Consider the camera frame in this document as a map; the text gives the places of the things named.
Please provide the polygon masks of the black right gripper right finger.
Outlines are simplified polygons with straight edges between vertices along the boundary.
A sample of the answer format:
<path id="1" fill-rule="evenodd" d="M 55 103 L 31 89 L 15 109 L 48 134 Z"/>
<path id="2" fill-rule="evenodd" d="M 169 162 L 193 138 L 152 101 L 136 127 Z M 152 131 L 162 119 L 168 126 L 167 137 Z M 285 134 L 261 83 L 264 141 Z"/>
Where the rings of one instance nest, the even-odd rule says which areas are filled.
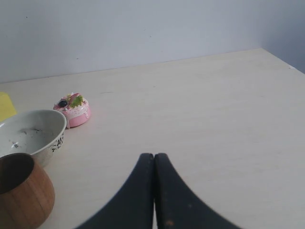
<path id="1" fill-rule="evenodd" d="M 179 176 L 165 153 L 154 157 L 155 209 L 159 229 L 238 229 L 206 205 Z"/>

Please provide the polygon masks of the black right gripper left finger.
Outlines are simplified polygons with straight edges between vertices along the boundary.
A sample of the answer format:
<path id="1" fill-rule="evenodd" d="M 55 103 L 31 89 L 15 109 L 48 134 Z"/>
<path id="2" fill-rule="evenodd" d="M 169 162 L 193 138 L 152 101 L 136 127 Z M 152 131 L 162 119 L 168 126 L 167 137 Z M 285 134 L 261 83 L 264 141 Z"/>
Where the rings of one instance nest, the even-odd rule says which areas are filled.
<path id="1" fill-rule="evenodd" d="M 80 229 L 151 229 L 153 227 L 154 156 L 140 154 L 129 177 L 113 198 Z"/>

